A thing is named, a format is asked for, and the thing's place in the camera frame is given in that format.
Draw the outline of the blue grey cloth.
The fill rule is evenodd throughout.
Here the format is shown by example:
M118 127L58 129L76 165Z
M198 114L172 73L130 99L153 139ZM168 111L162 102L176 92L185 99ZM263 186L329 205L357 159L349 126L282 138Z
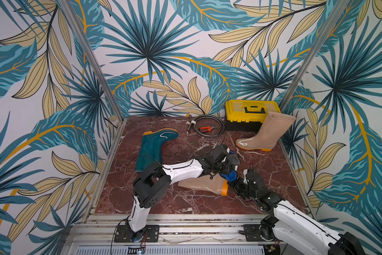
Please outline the blue grey cloth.
M220 174L222 178L227 180L228 182L233 182L237 179L237 169L240 165L240 159L237 154L230 151L226 158L227 170Z

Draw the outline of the beige boot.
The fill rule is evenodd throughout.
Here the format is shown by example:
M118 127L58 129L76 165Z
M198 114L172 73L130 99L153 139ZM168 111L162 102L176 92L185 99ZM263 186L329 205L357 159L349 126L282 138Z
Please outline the beige boot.
M210 175L188 178L179 181L178 186L192 190L209 191L221 196L227 196L229 189L226 179L222 178L220 175L216 175L212 178Z
M237 139L236 146L244 150L259 149L264 152L270 152L295 121L296 118L294 116L269 112L257 135L251 138Z

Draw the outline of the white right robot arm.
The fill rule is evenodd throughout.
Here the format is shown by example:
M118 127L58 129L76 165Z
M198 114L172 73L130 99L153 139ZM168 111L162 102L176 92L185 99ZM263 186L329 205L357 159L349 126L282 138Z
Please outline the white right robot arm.
M284 197L267 188L262 176L247 170L244 177L228 183L243 199L251 200L267 216L259 224L244 225L248 242L283 241L304 255L363 255L358 238L339 233L301 212Z

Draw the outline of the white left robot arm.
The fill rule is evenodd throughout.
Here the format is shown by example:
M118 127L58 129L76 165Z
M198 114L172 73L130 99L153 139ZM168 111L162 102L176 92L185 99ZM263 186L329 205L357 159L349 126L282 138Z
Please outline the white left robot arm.
M165 196L174 183L202 176L229 175L240 164L239 157L225 145L173 165L151 163L133 183L133 207L126 225L135 234L142 233L151 208Z

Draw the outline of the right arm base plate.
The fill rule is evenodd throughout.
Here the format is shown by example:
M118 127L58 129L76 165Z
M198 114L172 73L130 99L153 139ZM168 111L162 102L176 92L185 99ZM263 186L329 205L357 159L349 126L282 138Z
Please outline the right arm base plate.
M247 242L265 241L278 242L280 241L274 234L273 228L262 224L246 224L243 225L243 230L239 233L246 238Z

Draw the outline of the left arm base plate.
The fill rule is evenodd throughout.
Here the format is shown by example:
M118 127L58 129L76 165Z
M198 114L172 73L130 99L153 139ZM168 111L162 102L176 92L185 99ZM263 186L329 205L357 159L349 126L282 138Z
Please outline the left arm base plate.
M128 224L119 225L114 234L113 241L116 243L140 243L140 242L158 242L160 232L159 225L146 225L138 232L134 232Z

